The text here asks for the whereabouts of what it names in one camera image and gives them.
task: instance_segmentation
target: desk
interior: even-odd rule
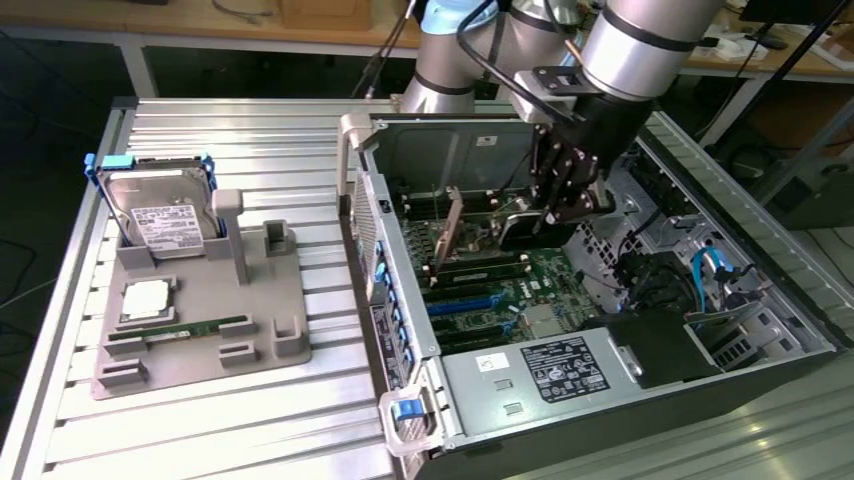
[[[738,32],[742,26],[752,26],[754,29],[761,26],[758,23],[741,22],[738,20],[738,15],[726,9],[721,10],[718,13],[716,23],[730,25],[733,32]],[[776,27],[772,30],[772,33],[774,33],[774,35],[777,35],[789,44],[789,47],[785,50],[769,50],[762,61],[750,62],[745,67],[741,77],[746,78],[748,81],[733,96],[718,120],[712,124],[706,134],[700,140],[698,143],[704,147],[718,141],[724,132],[730,128],[730,125],[733,125],[733,122],[745,110],[750,100],[760,92],[765,82],[769,81],[774,72],[781,67],[796,47],[804,40],[802,36],[782,28]],[[680,73],[682,75],[733,77],[736,76],[742,62],[744,60],[728,62],[714,55],[710,57],[698,57],[693,55]],[[854,72],[840,70],[810,51],[804,55],[785,79],[796,82],[854,83]]]
[[[122,50],[134,89],[139,97],[157,97],[158,89],[145,55],[145,47],[210,48],[322,55],[370,56],[377,52],[395,23],[402,0],[374,0],[374,28],[362,32],[297,30],[282,26],[278,0],[242,0],[247,11],[273,10],[275,16],[261,25],[219,12],[210,0],[171,0],[167,6],[141,5],[127,0],[6,0],[0,2],[0,28],[17,38],[109,43]],[[737,15],[722,10],[717,23],[741,28]],[[786,50],[772,50],[761,62],[752,62],[742,77],[748,82],[709,128],[701,145],[714,143],[789,57],[801,38],[781,29],[774,33],[789,43]],[[418,25],[411,20],[391,55],[415,58],[421,44]],[[717,57],[692,56],[684,75],[733,77],[741,62]],[[788,80],[854,83],[845,72],[809,52]]]

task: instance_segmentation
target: hard drive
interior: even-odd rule
[[[111,155],[87,174],[113,209],[125,246],[147,246],[157,259],[205,254],[203,241],[222,233],[210,157]]]

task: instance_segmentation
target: warning label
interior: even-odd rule
[[[193,205],[134,208],[131,215],[153,252],[202,246],[202,230]]]
[[[549,403],[612,388],[582,337],[526,347],[522,356]]]

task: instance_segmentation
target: sticker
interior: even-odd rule
[[[478,370],[481,372],[492,372],[493,370],[501,370],[502,368],[508,368],[510,366],[510,362],[508,362],[508,355],[505,353],[493,353],[492,355],[481,355],[476,358],[476,362],[478,362]]]
[[[162,333],[159,335],[153,335],[151,337],[146,337],[146,342],[149,343],[166,342],[170,340],[178,340],[181,338],[189,338],[189,337],[190,337],[190,331],[182,330],[181,332]]]
[[[490,135],[489,137],[478,137],[478,147],[494,147],[498,143],[498,136]]]
[[[522,349],[540,396],[562,402],[612,388],[584,337]]]
[[[472,275],[461,275],[454,277],[454,282],[468,282],[469,280],[482,280],[489,277],[489,273],[473,273]]]
[[[193,205],[131,209],[153,252],[202,247],[202,230]]]

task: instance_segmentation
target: aluminum profile table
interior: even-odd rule
[[[89,382],[118,229],[89,187],[0,457],[2,479],[394,476],[335,217],[338,119],[351,111],[382,113],[391,106],[386,101],[145,100],[113,112],[101,155],[205,150],[217,159],[221,186],[246,191],[242,226],[258,227],[273,218],[293,223],[315,356],[305,365],[93,400]],[[648,130],[854,335],[852,293],[817,281],[822,266],[802,247],[781,243],[789,236],[780,225],[757,202],[736,195],[732,179],[673,122],[656,114]],[[729,415],[520,478],[854,478],[853,358],[838,359]]]
[[[114,110],[99,155],[199,154],[245,192],[245,229],[285,218],[311,361],[97,401],[115,221],[87,188],[0,463],[0,478],[386,478],[365,339],[335,207],[338,121],[367,101],[142,101]]]

